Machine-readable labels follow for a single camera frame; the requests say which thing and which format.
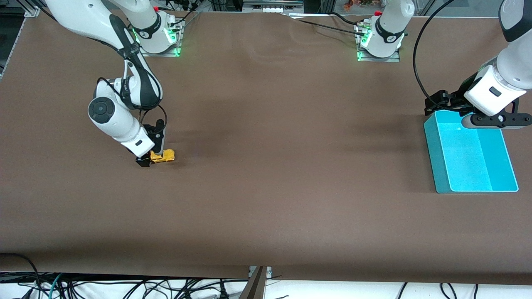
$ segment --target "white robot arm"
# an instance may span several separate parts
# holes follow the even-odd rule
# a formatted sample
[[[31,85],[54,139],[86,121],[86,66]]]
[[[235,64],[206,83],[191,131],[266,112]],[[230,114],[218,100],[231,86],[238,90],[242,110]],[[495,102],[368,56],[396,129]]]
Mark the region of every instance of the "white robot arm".
[[[425,115],[441,109],[459,111],[467,128],[519,129],[532,124],[530,114],[517,112],[519,97],[532,89],[532,0],[504,0],[499,21],[508,47],[459,90],[440,90],[426,99]],[[506,111],[510,104],[511,111]]]
[[[508,47],[480,68],[464,95],[489,117],[532,89],[532,1],[505,0],[499,20]]]
[[[134,2],[137,6],[124,0],[120,7],[123,9],[128,7],[124,12],[132,24],[135,22],[137,26],[152,28],[149,30],[150,35],[143,40],[143,47],[156,49],[154,51],[165,50],[169,44],[162,43],[158,39],[167,36],[161,32],[165,30],[165,26],[160,24],[164,16],[154,11],[149,5],[149,0]],[[126,25],[100,0],[46,0],[46,4],[59,24],[72,32],[114,48],[123,57],[133,76],[127,76],[125,71],[122,78],[113,80],[100,78],[94,91],[94,98],[88,107],[88,115],[101,131],[120,142],[137,157],[144,156],[155,143],[129,110],[147,111],[156,108],[163,98],[163,92]]]
[[[414,12],[412,0],[388,0],[382,15],[369,19],[371,34],[360,45],[375,57],[390,57],[401,46]]]

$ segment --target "metal bracket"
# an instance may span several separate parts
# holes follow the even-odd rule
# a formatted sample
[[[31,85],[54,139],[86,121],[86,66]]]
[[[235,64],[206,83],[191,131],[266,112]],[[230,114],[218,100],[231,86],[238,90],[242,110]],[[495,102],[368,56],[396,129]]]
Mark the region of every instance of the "metal bracket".
[[[33,7],[34,9],[32,11],[27,11],[24,13],[25,18],[35,18],[39,16],[40,9],[37,7]]]
[[[251,278],[251,276],[252,276],[253,273],[255,272],[255,269],[257,269],[257,266],[250,266],[250,268],[248,269],[248,272],[247,272],[247,276],[248,276],[249,278]],[[271,267],[268,267],[268,268],[267,268],[267,271],[268,271],[268,273],[267,273],[267,274],[268,274],[267,278],[268,278],[268,279],[271,279],[271,273],[272,273],[272,272],[271,272]]]
[[[238,299],[264,299],[264,289],[268,275],[271,276],[271,267],[251,266],[250,273],[251,278]]]
[[[498,127],[504,128],[522,128],[532,124],[532,116],[528,113],[518,113],[519,99],[512,102],[512,111],[502,110],[496,115],[489,117],[481,112],[471,116],[471,123],[475,127]]]

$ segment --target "black wire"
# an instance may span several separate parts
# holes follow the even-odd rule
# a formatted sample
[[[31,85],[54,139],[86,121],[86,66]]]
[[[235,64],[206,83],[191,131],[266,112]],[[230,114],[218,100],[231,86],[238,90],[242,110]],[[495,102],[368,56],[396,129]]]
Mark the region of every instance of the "black wire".
[[[401,297],[403,296],[403,291],[404,291],[404,288],[406,287],[406,284],[408,284],[408,283],[403,283],[403,286],[401,286],[401,289],[399,290],[399,295],[397,296],[397,299],[401,299]]]
[[[139,283],[137,283],[134,287],[132,287],[125,295],[122,299],[129,299],[129,297],[131,297],[133,295],[133,293],[137,290],[137,288],[139,288],[141,285],[145,284],[147,282],[147,280],[143,280]]]
[[[364,21],[364,19],[362,19],[362,20],[357,21],[357,22],[352,22],[352,21],[350,21],[350,20],[344,18],[341,14],[339,14],[339,13],[337,13],[337,12],[334,12],[334,11],[331,11],[331,12],[329,12],[329,13],[327,13],[327,14],[335,15],[335,16],[339,17],[342,21],[344,21],[344,22],[346,22],[346,23],[348,23],[348,24],[351,24],[351,25],[356,25],[358,22]]]
[[[37,267],[35,267],[35,264],[33,264],[33,262],[27,256],[22,255],[22,254],[18,254],[18,253],[12,253],[12,252],[1,252],[0,256],[15,256],[17,258],[21,258],[21,259],[26,260],[30,264],[31,268],[33,269],[33,271],[35,273],[35,281],[37,282],[37,288],[39,290],[39,298],[40,298],[40,292],[41,291],[44,292],[44,294],[46,296],[48,296],[48,294],[44,290],[42,290],[42,288],[40,286],[39,272],[37,271]]]
[[[421,39],[421,35],[425,31],[425,28],[427,27],[427,25],[429,25],[430,21],[436,16],[436,14],[438,12],[440,12],[446,6],[451,4],[453,1],[454,0],[449,0],[449,1],[445,2],[442,6],[440,6],[438,9],[436,9],[436,11],[434,13],[432,13],[432,15],[430,15],[428,20],[425,22],[425,24],[423,25],[423,27],[421,27],[421,30],[419,31],[418,38],[416,39],[415,45],[414,45],[414,52],[412,54],[412,66],[414,67],[414,75],[415,75],[415,79],[417,80],[417,82],[419,84],[419,87],[421,88],[421,91],[426,96],[426,98],[429,99],[434,105],[436,105],[437,107],[439,107],[441,109],[449,110],[449,111],[457,111],[457,110],[456,109],[451,109],[449,107],[443,107],[443,106],[439,105],[438,103],[434,102],[434,100],[430,97],[428,92],[425,90],[425,87],[423,86],[423,83],[421,83],[421,79],[419,79],[418,67],[416,66],[416,63],[415,63],[416,59],[415,58],[416,58],[416,54],[418,52],[419,40]]]
[[[473,292],[473,299],[477,299],[478,284],[475,284],[475,291]]]
[[[109,85],[109,87],[111,87],[114,91],[114,93],[116,93],[120,98],[122,98],[122,95],[116,90],[114,89],[114,86],[111,85],[111,83],[109,83],[109,81],[107,81],[107,79],[103,78],[103,77],[99,77],[98,80],[96,81],[96,84],[98,84],[98,82],[100,81],[104,81],[105,83],[107,83],[107,85]]]
[[[177,24],[183,22],[188,17],[188,15],[191,14],[192,12],[194,12],[194,10],[188,11],[187,14],[185,14],[184,17],[182,17],[179,21],[177,21],[175,23],[171,23],[170,26],[174,26],[174,25],[177,25]]]
[[[60,280],[57,281],[56,287],[57,287],[57,291],[59,292],[59,298],[68,299],[65,296],[65,289],[63,287],[63,283]]]
[[[214,2],[213,0],[207,0],[209,1],[210,3],[214,4],[214,5],[227,5],[227,3],[229,3],[229,0],[226,0],[224,3],[217,3],[217,2]]]
[[[40,8],[40,11],[44,12],[46,15],[48,15],[50,18],[52,18],[52,20],[54,20],[54,21],[57,22],[56,18],[55,18],[53,15],[51,15],[49,12],[47,12],[47,11],[46,11],[45,9],[43,9],[41,6],[40,6],[39,8]]]
[[[451,288],[451,291],[453,292],[453,297],[454,297],[454,299],[456,299],[456,293],[455,293],[455,291],[454,291],[453,286],[452,286],[451,284],[446,284],[446,285],[448,285],[448,286]],[[445,296],[445,298],[447,298],[447,299],[451,299],[451,298],[447,295],[447,293],[443,290],[443,284],[439,284],[439,289],[442,291],[442,294]]]
[[[185,286],[181,290],[179,290],[179,292],[174,297],[174,299],[182,298],[181,294],[183,294],[183,296],[185,296],[188,293],[188,291],[190,290],[190,288],[192,288],[193,286],[197,285],[199,282],[200,282],[200,280],[198,280],[198,279],[192,279],[191,281],[189,281],[187,279],[186,282],[185,282]]]
[[[220,279],[220,299],[228,299],[229,295],[226,291],[226,286],[223,283],[223,279]]]
[[[245,282],[248,282],[248,281],[249,281],[249,279],[233,279],[233,280],[224,280],[223,282],[227,284],[227,283],[245,283]],[[191,293],[199,291],[199,290],[209,289],[211,286],[219,285],[219,284],[220,284],[219,282],[216,282],[216,283],[211,283],[211,284],[208,284],[208,285],[204,285],[204,286],[192,289]]]
[[[83,282],[74,284],[74,287],[81,286],[81,285],[84,285],[84,284],[95,284],[95,285],[120,285],[120,284],[136,285],[136,284],[138,284],[140,282],[142,282],[142,281],[114,281],[112,283],[107,283],[107,282],[104,282],[104,281],[83,281]]]
[[[157,132],[155,132],[155,133],[153,133],[153,134],[159,134],[160,132],[162,132],[162,131],[166,128],[166,125],[167,125],[167,123],[168,123],[168,115],[166,114],[166,111],[164,110],[163,106],[161,106],[161,105],[157,105],[157,107],[161,108],[161,110],[162,110],[163,113],[164,113],[164,125],[163,125],[163,127],[162,127],[159,131],[157,131]],[[138,122],[140,122],[140,124],[142,124],[142,121],[144,120],[144,117],[146,116],[146,114],[148,113],[148,111],[149,111],[149,110],[146,110],[146,111],[144,112],[144,114],[140,117],[140,119],[139,119],[139,121],[138,121]]]
[[[327,26],[327,25],[323,25],[323,24],[318,24],[318,23],[313,23],[313,22],[308,22],[308,21],[304,21],[304,20],[300,20],[300,19],[297,19],[299,22],[303,22],[303,23],[307,23],[307,24],[312,24],[312,25],[316,25],[316,26],[320,26],[320,27],[324,27],[324,28],[329,28],[329,29],[333,29],[333,30],[338,30],[338,31],[342,31],[342,32],[347,32],[347,33],[351,33],[351,34],[354,34],[354,35],[364,35],[362,32],[355,32],[355,31],[350,31],[350,30],[345,30],[345,29],[340,29],[340,28],[336,28],[336,27],[331,27],[331,26]]]
[[[146,291],[144,292],[144,296],[142,296],[142,299],[146,298],[146,296],[149,293],[151,293],[153,290],[157,290],[157,287],[160,286],[161,284],[163,284],[165,281],[166,281],[166,279],[165,280],[161,280],[159,283],[157,283],[153,287],[151,287],[149,291],[148,291],[148,289],[146,287],[146,284],[144,284],[144,287],[146,288]]]
[[[81,294],[78,293],[78,291],[75,288],[74,282],[72,282],[72,292],[76,295],[76,297],[80,297],[81,299],[86,299]]]

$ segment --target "brown table surface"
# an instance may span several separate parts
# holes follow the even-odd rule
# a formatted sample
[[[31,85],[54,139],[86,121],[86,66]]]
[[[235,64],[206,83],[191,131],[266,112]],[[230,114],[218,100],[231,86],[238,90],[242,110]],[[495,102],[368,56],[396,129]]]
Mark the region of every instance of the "brown table surface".
[[[401,63],[370,63],[349,34],[280,14],[199,15],[181,57],[147,59],[177,162],[143,169],[87,116],[123,61],[29,19],[0,83],[0,249],[50,272],[532,283],[532,129],[504,133],[518,193],[436,194],[423,22]],[[496,19],[436,19],[419,72],[453,91],[505,46]]]

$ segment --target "blue cable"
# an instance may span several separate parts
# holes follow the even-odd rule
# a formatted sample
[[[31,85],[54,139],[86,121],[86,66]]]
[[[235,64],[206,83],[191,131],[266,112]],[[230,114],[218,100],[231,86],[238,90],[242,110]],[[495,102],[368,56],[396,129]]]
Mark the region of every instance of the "blue cable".
[[[52,283],[52,286],[50,287],[50,293],[48,294],[48,299],[52,299],[52,294],[54,293],[54,288],[55,288],[55,285],[57,284],[57,281],[59,280],[59,278],[61,277],[61,275],[63,275],[63,273],[59,273],[55,279],[54,279],[54,282]]]

